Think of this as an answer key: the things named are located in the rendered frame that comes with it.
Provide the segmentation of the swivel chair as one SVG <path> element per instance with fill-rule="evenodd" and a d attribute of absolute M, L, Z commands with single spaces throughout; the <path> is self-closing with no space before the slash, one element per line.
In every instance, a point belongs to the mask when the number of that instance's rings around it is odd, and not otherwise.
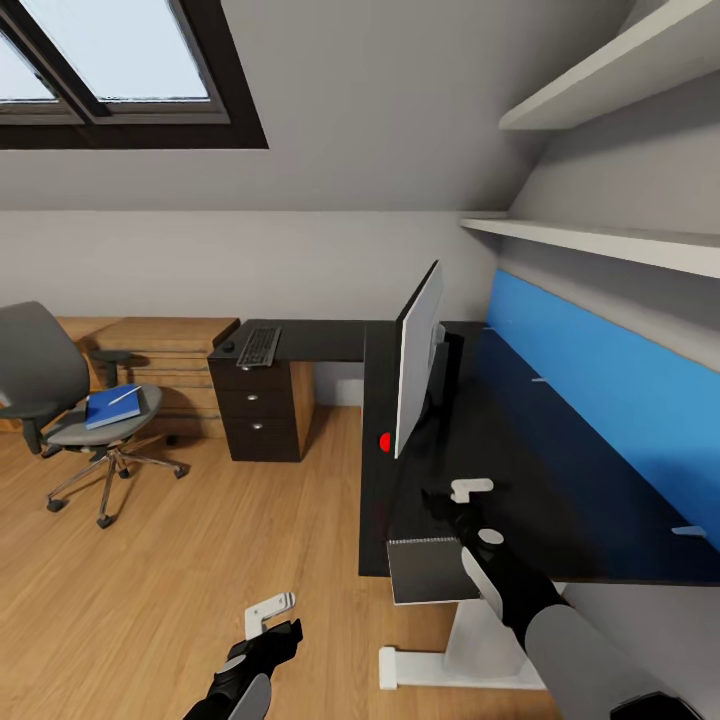
<path fill-rule="evenodd" d="M 108 389 L 117 385 L 117 362 L 134 355 L 128 351 L 104 351 L 92 356 L 108 363 Z M 59 488 L 45 495 L 47 509 L 63 506 L 52 498 L 91 473 L 109 464 L 97 525 L 112 523 L 105 514 L 115 470 L 121 479 L 129 477 L 125 461 L 175 468 L 178 479 L 184 469 L 177 464 L 132 455 L 134 450 L 166 437 L 168 432 L 127 445 L 133 433 L 145 426 L 161 409 L 164 393 L 150 383 L 134 384 L 140 414 L 88 430 L 85 426 L 86 399 L 90 395 L 88 362 L 50 311 L 36 301 L 0 306 L 0 418 L 20 420 L 23 437 L 37 459 L 54 457 L 61 451 L 96 451 L 93 464 Z"/>

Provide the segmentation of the monitor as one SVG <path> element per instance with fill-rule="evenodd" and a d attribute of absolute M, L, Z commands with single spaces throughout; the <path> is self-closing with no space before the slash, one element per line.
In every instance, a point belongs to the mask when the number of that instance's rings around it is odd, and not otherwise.
<path fill-rule="evenodd" d="M 457 389 L 465 338 L 447 334 L 440 324 L 443 296 L 441 260 L 436 259 L 423 281 L 400 312 L 396 321 L 394 376 L 392 389 L 392 424 L 390 433 L 378 435 L 380 446 L 389 456 L 398 458 L 411 433 L 424 425 L 430 412 L 450 417 Z M 438 344 L 449 342 L 450 350 L 444 381 L 444 400 L 433 406 L 428 381 Z M 421 420 L 425 396 L 430 406 Z"/>

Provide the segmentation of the keyboard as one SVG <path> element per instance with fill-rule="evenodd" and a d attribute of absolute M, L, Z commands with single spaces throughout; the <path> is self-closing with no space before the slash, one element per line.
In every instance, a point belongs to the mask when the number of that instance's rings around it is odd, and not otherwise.
<path fill-rule="evenodd" d="M 237 361 L 243 365 L 272 365 L 281 327 L 254 328 Z"/>

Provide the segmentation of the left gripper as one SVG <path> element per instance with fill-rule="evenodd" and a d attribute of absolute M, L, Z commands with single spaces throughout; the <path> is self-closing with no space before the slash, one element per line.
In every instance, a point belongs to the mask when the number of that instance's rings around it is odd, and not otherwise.
<path fill-rule="evenodd" d="M 298 642 L 302 640 L 302 627 L 300 620 L 294 620 L 294 624 L 285 621 L 267 629 L 266 633 L 254 639 L 241 641 L 229 651 L 229 657 L 241 653 L 249 648 L 259 646 L 268 652 L 271 659 L 271 675 L 277 665 L 291 660 L 298 652 Z"/>

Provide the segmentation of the folder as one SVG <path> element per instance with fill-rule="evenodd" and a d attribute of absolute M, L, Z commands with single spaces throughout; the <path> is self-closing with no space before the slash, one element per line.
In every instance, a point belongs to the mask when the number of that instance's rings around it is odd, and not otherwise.
<path fill-rule="evenodd" d="M 85 426 L 88 430 L 140 414 L 136 387 L 124 385 L 86 399 Z"/>

